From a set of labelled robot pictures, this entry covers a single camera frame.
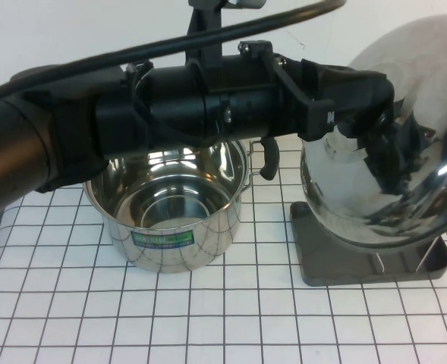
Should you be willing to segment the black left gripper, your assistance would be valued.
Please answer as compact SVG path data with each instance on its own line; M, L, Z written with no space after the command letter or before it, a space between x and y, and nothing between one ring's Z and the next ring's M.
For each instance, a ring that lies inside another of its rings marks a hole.
M231 122L223 140L273 138L296 133L306 141L334 128L341 133L372 133L387 119L378 108L395 97L392 83L378 71L293 61L268 41L239 44L233 67L242 67L250 85L228 92Z

